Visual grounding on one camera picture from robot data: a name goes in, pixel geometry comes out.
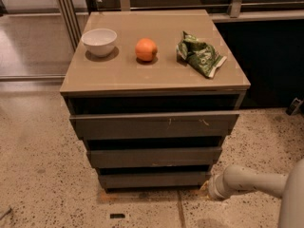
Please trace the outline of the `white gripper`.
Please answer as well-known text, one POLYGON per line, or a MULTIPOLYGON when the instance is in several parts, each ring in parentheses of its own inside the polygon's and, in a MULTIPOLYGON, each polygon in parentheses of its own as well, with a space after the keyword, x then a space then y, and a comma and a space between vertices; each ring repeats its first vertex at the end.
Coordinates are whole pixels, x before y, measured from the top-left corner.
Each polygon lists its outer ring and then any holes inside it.
POLYGON ((207 195, 211 200, 225 200, 224 188, 222 186, 221 175, 213 175, 199 189, 202 195, 207 195))

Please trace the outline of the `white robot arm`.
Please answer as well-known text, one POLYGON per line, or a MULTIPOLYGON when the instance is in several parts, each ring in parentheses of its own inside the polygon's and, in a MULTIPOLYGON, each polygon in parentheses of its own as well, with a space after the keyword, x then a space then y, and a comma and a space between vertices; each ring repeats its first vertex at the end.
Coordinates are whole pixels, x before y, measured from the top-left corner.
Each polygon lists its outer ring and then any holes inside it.
POLYGON ((227 200, 233 195, 263 192, 281 199, 277 228, 304 228, 304 160, 289 174, 260 173, 232 164, 212 175, 199 192, 210 200, 227 200))

